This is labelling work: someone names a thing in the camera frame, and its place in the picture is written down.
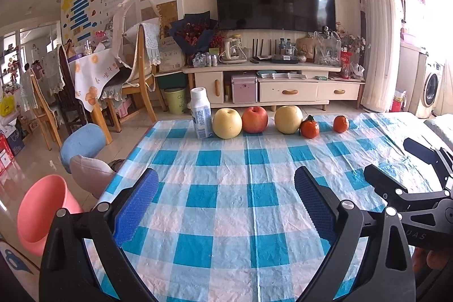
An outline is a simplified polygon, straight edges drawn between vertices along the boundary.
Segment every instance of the apple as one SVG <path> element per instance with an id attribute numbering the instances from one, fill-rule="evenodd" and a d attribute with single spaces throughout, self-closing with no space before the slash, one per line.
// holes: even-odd
<path id="1" fill-rule="evenodd" d="M 241 116 L 231 108 L 219 109 L 212 120 L 212 130 L 223 139 L 236 137 L 242 130 Z"/>
<path id="2" fill-rule="evenodd" d="M 303 118 L 302 110 L 299 107 L 284 105 L 275 112 L 274 121 L 280 132 L 292 134 L 299 129 Z"/>
<path id="3" fill-rule="evenodd" d="M 262 107 L 249 107 L 242 114 L 242 128 L 248 133 L 260 133 L 267 127 L 269 117 Z"/>

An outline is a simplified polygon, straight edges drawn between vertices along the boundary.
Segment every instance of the yellow bag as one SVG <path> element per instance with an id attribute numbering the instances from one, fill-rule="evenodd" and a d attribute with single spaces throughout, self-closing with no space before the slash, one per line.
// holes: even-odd
<path id="1" fill-rule="evenodd" d="M 14 95 L 6 95 L 0 101 L 0 115 L 6 117 L 14 112 Z"/>

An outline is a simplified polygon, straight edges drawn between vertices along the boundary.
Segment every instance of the blue stool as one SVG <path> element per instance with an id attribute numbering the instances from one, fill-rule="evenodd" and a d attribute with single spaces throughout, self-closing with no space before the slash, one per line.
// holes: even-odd
<path id="1" fill-rule="evenodd" d="M 106 136 L 102 129 L 97 124 L 88 123 L 65 140 L 60 150 L 61 163 L 71 173 L 69 162 L 72 157 L 82 155 L 94 158 L 105 145 Z"/>

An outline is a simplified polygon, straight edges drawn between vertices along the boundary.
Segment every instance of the dining table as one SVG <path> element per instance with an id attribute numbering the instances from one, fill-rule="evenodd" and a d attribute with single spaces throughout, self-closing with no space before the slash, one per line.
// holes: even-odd
<path id="1" fill-rule="evenodd" d="M 111 48 L 89 55 L 77 55 L 69 60 L 76 98 L 104 132 L 107 145 L 113 139 L 99 105 L 99 97 L 105 85 L 119 72 L 120 66 Z"/>
<path id="2" fill-rule="evenodd" d="M 191 120 L 159 121 L 137 143 L 99 202 L 112 202 L 152 168 L 155 197 L 134 236 L 122 246 L 159 301 L 294 302 L 330 249 L 294 188 L 307 167 L 316 182 L 361 209 L 386 203 L 364 178 L 374 164 L 409 192 L 440 190 L 431 166 L 409 154 L 410 137 L 446 147 L 410 113 L 361 113 L 333 131 L 334 115 L 315 115 L 320 134 L 282 134 L 273 118 L 258 134 L 197 139 Z M 360 239 L 337 297 L 347 294 L 361 263 Z M 92 241 L 87 250 L 101 288 L 116 296 Z"/>

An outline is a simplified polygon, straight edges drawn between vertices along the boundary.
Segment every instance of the human hand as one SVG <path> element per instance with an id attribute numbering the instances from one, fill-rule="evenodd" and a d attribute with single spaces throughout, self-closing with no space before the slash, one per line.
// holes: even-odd
<path id="1" fill-rule="evenodd" d="M 412 255 L 412 268 L 414 272 L 417 272 L 424 264 L 427 264 L 433 270 L 441 270 L 447 265 L 452 255 L 453 249 L 429 251 L 416 247 Z"/>

